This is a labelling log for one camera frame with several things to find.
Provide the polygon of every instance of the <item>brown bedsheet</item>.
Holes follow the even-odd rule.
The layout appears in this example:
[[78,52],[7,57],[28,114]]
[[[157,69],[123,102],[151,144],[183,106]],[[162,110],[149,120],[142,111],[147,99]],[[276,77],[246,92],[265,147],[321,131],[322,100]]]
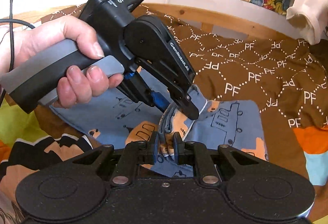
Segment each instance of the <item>brown bedsheet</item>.
[[[63,15],[78,16],[83,5],[42,18],[47,22]],[[157,15],[169,28],[197,72],[195,83],[208,99],[253,100],[260,110],[269,160],[308,178],[304,151],[321,154],[328,150],[322,129],[328,110],[324,68],[310,54],[303,40],[232,40],[200,29],[145,6],[135,16]],[[77,131],[37,108],[40,126],[49,135]],[[327,188],[316,186],[312,221],[328,214]]]

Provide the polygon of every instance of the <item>wooden bed frame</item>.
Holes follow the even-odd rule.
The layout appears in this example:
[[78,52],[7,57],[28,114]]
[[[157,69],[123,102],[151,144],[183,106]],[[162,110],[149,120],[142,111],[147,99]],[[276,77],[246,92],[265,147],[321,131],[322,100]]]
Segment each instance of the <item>wooden bed frame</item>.
[[[144,5],[176,18],[200,22],[201,29],[207,33],[210,33],[213,29],[213,26],[215,25],[233,30],[235,32],[246,34],[249,36],[249,38],[270,38],[274,40],[283,40],[289,38],[288,36],[261,24],[228,14],[171,4],[144,3]],[[15,15],[14,18],[33,23],[37,22],[41,17],[68,7],[71,6],[55,7],[44,11],[25,12]]]

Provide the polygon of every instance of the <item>metal bolt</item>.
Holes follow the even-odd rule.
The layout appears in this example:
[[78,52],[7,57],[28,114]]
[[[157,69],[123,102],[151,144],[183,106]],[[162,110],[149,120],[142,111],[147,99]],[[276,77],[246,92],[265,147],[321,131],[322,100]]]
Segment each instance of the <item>metal bolt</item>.
[[203,182],[207,184],[216,184],[218,181],[219,181],[218,177],[211,176],[211,175],[205,176],[203,178]]
[[129,179],[125,176],[116,176],[113,178],[113,183],[116,184],[126,184],[129,181]]

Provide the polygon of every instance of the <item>cream colored garment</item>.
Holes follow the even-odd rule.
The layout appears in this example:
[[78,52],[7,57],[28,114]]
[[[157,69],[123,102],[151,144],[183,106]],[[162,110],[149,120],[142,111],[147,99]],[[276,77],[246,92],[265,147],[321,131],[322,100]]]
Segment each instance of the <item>cream colored garment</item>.
[[311,45],[318,44],[328,24],[328,0],[295,0],[286,18],[301,37]]

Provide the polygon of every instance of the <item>human hand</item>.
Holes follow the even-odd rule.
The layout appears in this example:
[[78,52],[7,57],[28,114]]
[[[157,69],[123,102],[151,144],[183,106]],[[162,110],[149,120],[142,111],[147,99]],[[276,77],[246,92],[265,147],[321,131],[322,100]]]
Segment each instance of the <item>human hand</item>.
[[[36,53],[58,43],[65,38],[77,42],[80,51],[92,59],[101,59],[104,53],[97,41],[96,31],[87,23],[73,17],[46,22],[29,31],[14,32],[15,62],[14,68]],[[9,71],[10,35],[7,33],[0,48],[0,75]],[[109,79],[97,66],[91,66],[86,75],[73,65],[68,68],[67,76],[59,80],[57,86],[58,102],[55,106],[69,108],[76,103],[88,103],[93,96],[99,96],[108,88],[121,83],[123,76],[116,74]]]

